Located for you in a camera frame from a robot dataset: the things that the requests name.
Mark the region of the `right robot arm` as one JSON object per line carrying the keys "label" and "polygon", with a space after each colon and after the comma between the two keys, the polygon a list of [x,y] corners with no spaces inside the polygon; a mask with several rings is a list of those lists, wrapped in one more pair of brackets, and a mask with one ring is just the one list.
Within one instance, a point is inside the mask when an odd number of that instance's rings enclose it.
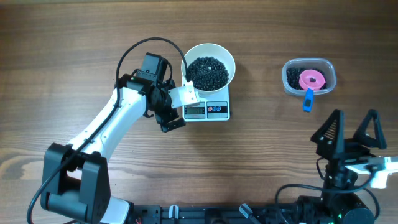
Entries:
{"label": "right robot arm", "polygon": [[291,212],[280,212],[293,223],[374,223],[380,212],[372,212],[357,196],[375,188],[386,170],[387,158],[371,154],[372,148],[387,147],[378,111],[370,109],[352,138],[344,137],[344,113],[334,110],[310,138],[316,153],[328,161],[319,173],[322,187],[318,197],[300,196]]}

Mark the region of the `pink scoop blue handle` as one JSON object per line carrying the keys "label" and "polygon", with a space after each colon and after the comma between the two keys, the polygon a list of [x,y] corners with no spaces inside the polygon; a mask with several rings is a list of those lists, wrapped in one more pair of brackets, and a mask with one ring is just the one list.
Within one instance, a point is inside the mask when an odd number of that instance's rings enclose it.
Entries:
{"label": "pink scoop blue handle", "polygon": [[299,85],[303,90],[306,91],[303,101],[304,112],[311,112],[315,91],[320,90],[325,83],[325,77],[316,70],[304,70],[300,74]]}

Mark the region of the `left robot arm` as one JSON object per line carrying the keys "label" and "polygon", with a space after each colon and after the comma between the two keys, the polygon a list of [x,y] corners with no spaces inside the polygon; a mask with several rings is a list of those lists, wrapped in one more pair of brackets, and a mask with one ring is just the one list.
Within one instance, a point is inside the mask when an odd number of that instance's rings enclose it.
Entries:
{"label": "left robot arm", "polygon": [[198,103],[193,82],[181,87],[164,79],[170,67],[147,53],[140,69],[116,78],[113,94],[96,118],[68,144],[45,152],[36,198],[44,210],[78,223],[135,223],[134,205],[111,195],[108,162],[130,127],[153,112],[163,132],[185,125],[177,109]]}

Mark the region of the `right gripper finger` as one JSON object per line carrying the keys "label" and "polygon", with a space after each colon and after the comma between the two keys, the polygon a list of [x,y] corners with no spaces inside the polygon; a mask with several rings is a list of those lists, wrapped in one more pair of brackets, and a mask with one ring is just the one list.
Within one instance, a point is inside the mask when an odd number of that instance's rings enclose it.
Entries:
{"label": "right gripper finger", "polygon": [[325,159],[338,159],[344,153],[344,112],[335,109],[310,138],[317,145],[316,153]]}
{"label": "right gripper finger", "polygon": [[353,139],[360,144],[378,149],[386,149],[387,143],[377,110],[370,109],[354,133]]}

